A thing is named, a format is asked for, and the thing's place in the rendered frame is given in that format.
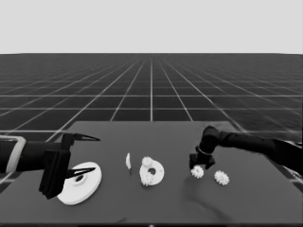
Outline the large thick white disc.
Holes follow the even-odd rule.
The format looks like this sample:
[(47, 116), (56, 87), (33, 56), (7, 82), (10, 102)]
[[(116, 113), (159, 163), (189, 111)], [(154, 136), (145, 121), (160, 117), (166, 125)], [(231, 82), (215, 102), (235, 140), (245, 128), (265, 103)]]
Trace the large thick white disc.
[(86, 201), (98, 189), (102, 179), (102, 171), (100, 166), (94, 162), (86, 162), (74, 166), (73, 169), (85, 167), (94, 167), (95, 170), (83, 175), (79, 175), (78, 177), (65, 180), (62, 192), (57, 196), (57, 198), (63, 204), (79, 204)]

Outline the white round carrier with pins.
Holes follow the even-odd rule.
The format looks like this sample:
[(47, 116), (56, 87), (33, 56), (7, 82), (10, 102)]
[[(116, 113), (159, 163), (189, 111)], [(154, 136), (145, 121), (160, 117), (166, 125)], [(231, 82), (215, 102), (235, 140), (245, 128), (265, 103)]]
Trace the white round carrier with pins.
[(150, 172), (153, 175), (153, 182), (149, 186), (157, 185), (161, 183), (161, 181), (164, 179), (165, 169), (162, 166), (162, 164), (156, 160), (153, 160), (151, 167), (143, 167), (141, 164), (141, 167), (139, 169), (140, 180), (141, 180), (141, 176), (148, 172)]

